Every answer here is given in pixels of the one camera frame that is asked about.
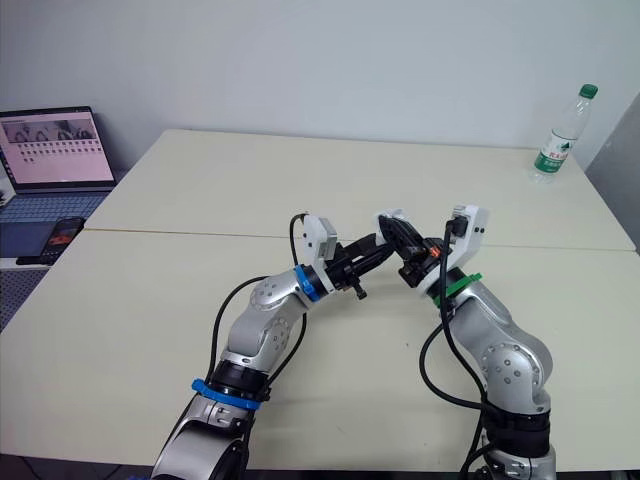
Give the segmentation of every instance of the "blue ring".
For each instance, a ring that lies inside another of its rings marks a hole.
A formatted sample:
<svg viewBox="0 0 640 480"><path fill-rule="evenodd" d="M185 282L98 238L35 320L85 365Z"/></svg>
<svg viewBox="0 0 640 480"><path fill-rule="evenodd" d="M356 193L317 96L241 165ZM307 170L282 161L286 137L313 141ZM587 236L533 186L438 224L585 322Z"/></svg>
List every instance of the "blue ring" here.
<svg viewBox="0 0 640 480"><path fill-rule="evenodd" d="M256 402L255 400L247 400L246 398L234 397L232 395L226 395L224 393L211 390L204 383L201 378L196 378L191 384L191 388L198 392L203 397L215 400L216 402L226 403L238 408L244 408L245 410L258 410L262 402Z"/></svg>
<svg viewBox="0 0 640 480"><path fill-rule="evenodd" d="M296 277L298 277L298 283L302 287L302 291L307 294L312 302L317 302L318 300L320 300L320 295L318 295L316 289L307 279L307 276L304 274L304 270L302 270L302 267L300 265L296 265L294 270L296 272Z"/></svg>

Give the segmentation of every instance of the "black cable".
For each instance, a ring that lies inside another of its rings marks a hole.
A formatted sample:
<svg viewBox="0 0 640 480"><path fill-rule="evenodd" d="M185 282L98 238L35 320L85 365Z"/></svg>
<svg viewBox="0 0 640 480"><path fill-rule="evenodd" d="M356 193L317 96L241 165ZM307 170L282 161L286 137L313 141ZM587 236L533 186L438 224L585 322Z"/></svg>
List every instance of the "black cable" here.
<svg viewBox="0 0 640 480"><path fill-rule="evenodd" d="M249 410L247 414L247 430L242 437L242 460L240 462L240 474L239 480L244 480L244 475L247 471L247 464L249 463L249 439L251 438L251 430L253 430L253 420L255 418L256 411Z"/></svg>
<svg viewBox="0 0 640 480"><path fill-rule="evenodd" d="M37 480L42 480L42 477L36 473L36 471L33 469L31 464L29 463L29 460L27 460L25 457L20 457L20 460L24 462L24 464L27 466L27 468L31 472L31 475L33 475L34 478L36 478Z"/></svg>
<svg viewBox="0 0 640 480"><path fill-rule="evenodd" d="M114 468L113 470L111 470L111 473L109 473L109 475L107 475L106 477L104 477L102 480L109 480L111 477L113 477L116 473L118 473L118 470L120 470L122 468L122 465L118 465L116 468Z"/></svg>
<svg viewBox="0 0 640 480"><path fill-rule="evenodd" d="M261 280L264 280L265 278L267 277L266 276L254 277L250 280L242 282L236 288L231 290L231 293L227 295L227 298L225 298L224 302L222 302L222 305L218 310L218 315L216 315L216 321L213 324L213 334L211 336L211 358L209 360L209 371L207 372L207 376L205 377L205 383L208 384L211 382L211 380L213 380L213 373L216 369L216 357L218 355L218 331L220 330L220 322L222 320L222 315L224 314L224 311L229 305L229 302L231 302L233 297L235 297L236 294L240 290L242 290L244 287L246 287L247 285L251 285L252 283L256 283Z"/></svg>
<svg viewBox="0 0 640 480"><path fill-rule="evenodd" d="M296 254L296 244L293 240L293 227L298 220L304 223L304 217L306 216L306 213L299 213L291 217L291 221L289 222L289 245L291 246L291 256L293 257L294 265L298 265L298 255Z"/></svg>
<svg viewBox="0 0 640 480"><path fill-rule="evenodd" d="M464 359L458 347L453 341L453 336L451 335L451 329L449 328L448 321L448 304L449 300L447 299L447 258L449 256L449 245L451 244L451 230L453 225L450 222L447 222L445 231L444 231L444 244L442 246L442 253L440 256L440 320L442 321L444 336L447 339L447 343L449 344L449 349L453 352L453 355L458 359L460 364L464 367L473 381L475 382L478 390L480 391L480 397L484 400L486 398L486 392L484 391L484 385L476 375L476 372L471 368L471 365L467 363Z"/></svg>
<svg viewBox="0 0 640 480"><path fill-rule="evenodd" d="M471 446L469 447L469 452L467 453L467 457L473 454L476 448L478 448L478 443L480 442L480 435L482 435L482 414L484 412L480 411L478 415L478 421L476 422L476 429L473 432L473 440L471 440Z"/></svg>
<svg viewBox="0 0 640 480"><path fill-rule="evenodd" d="M487 443L484 447L479 448L478 450L467 456L467 459L462 464L462 468L460 468L460 471L458 472L458 480L468 480L469 467L471 466L471 464L485 453L493 450L493 448L493 443Z"/></svg>
<svg viewBox="0 0 640 480"><path fill-rule="evenodd" d="M296 244L293 238L293 228L297 220L300 220L301 222L304 223L304 217L306 216L307 216L306 213L299 213L298 215L294 215L291 218L291 221L289 222L289 245L291 246L291 256L293 257L294 265L298 265L298 255L296 254ZM278 376L282 373L282 370L284 370L284 367L287 366L287 364L291 361L293 356L296 354L296 352L298 351L298 348L300 348L300 344L302 344L302 340L304 338L304 334L306 333L306 331L307 331L307 314L303 313L302 326L300 327L300 334L298 335L298 340L296 341L295 345L289 352L289 355L287 355L287 357L278 366L276 371L273 372L273 374L269 377L269 380L267 381L267 387L271 386L271 384L275 381L275 379L278 378Z"/></svg>
<svg viewBox="0 0 640 480"><path fill-rule="evenodd" d="M289 222L289 245L291 247L291 256L293 257L293 264L294 265L298 265L298 255L296 253L296 245L295 245L295 241L294 241L294 237L293 237L293 229L295 227L296 221L298 221L298 220L304 221L304 217L306 215L307 215L306 213L300 213L298 215L294 215L291 218L291 221ZM237 293L237 291L240 290L240 288L245 286L245 284L243 284L242 286L237 287L233 292L231 292L229 297L233 298L233 295L235 295L235 293ZM223 304L223 306L221 307L221 312L224 312L224 307L226 307L226 304ZM219 318L216 318L216 322L218 323L217 326L219 326ZM214 327L214 333L216 335L217 335L217 329L216 329L217 326ZM296 341L295 345L293 346L293 348L289 352L289 355L286 356L286 358L282 361L282 363L280 363L278 368L273 372L273 374L271 374L271 376L267 380L267 383L265 384L265 387L264 387L264 390L262 391L262 394L266 394L267 393L266 392L267 389L271 386L271 384L275 381L275 379L278 378L278 376L282 373L284 368L287 366L287 364L291 361L293 356L296 354L296 352L298 351L298 348L300 348L300 345L302 344L302 340L304 338L304 334L305 334L306 331L307 331L307 314L303 313L302 314L302 326L300 328L300 334L298 335L298 340ZM247 470L247 464L249 462L249 439L251 437L251 430L253 429L254 418L255 418L255 410L250 410L249 413L247 414L247 428L245 430L244 436L242 437L242 461L240 462L240 472L239 472L239 475L238 475L240 480L244 479L245 472Z"/></svg>
<svg viewBox="0 0 640 480"><path fill-rule="evenodd" d="M433 393L435 393L438 397L442 398L443 400L446 400L447 402L453 403L460 407L475 408L479 410L482 407L480 403L471 402L469 400L463 400L461 398L454 397L453 395L449 395L448 393L440 390L429 378L429 374L427 373L427 366L426 366L427 351L429 350L429 347L431 346L433 341L436 339L436 337L442 330L443 330L442 324L438 325L436 329L433 332L431 332L431 335L429 335L429 337L425 340L424 345L422 345L422 350L420 350L420 360L418 364L420 368L420 376L422 377L422 380L427 385L427 387L429 387L429 390L431 390Z"/></svg>

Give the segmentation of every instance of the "table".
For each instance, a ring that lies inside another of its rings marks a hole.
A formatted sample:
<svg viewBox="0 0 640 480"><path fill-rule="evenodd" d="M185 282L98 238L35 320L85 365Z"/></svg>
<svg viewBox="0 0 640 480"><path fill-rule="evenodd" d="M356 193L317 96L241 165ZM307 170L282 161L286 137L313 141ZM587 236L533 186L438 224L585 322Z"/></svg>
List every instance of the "table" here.
<svg viewBox="0 0 640 480"><path fill-rule="evenodd" d="M341 238L403 207L441 236L454 205L492 212L486 244L635 250L573 158L551 185L530 149L448 147L168 130L87 228L286 237L289 218L328 217Z"/></svg>
<svg viewBox="0 0 640 480"><path fill-rule="evenodd" d="M205 373L223 298L290 262L280 238L84 230L0 336L3 453L152 464ZM364 277L365 300L340 293L311 312L258 414L251 468L460 466L474 413L421 383L418 351L437 313L398 263ZM482 272L553 354L558 469L638 468L638 256L488 246L465 270ZM248 293L230 305L221 339ZM444 342L429 362L442 388L473 398Z"/></svg>

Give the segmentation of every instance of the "phone screen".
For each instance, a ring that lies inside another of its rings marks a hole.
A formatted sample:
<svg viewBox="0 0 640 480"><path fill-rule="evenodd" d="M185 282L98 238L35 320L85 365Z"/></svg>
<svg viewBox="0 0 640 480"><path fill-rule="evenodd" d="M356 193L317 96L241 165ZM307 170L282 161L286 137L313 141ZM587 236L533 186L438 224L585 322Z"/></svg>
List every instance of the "phone screen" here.
<svg viewBox="0 0 640 480"><path fill-rule="evenodd" d="M81 224L76 221L62 221L58 223L51 233L49 240L47 240L45 250L49 252L62 252L78 234L80 228Z"/></svg>

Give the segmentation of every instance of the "laptop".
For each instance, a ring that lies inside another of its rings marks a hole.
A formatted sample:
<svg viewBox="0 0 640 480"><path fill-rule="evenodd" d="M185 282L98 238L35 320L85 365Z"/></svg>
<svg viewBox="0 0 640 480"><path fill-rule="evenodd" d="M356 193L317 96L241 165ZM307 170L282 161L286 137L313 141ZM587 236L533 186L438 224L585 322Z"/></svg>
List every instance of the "laptop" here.
<svg viewBox="0 0 640 480"><path fill-rule="evenodd" d="M0 161L16 195L0 209L0 256L39 255L55 223L116 184L90 107L0 112Z"/></svg>

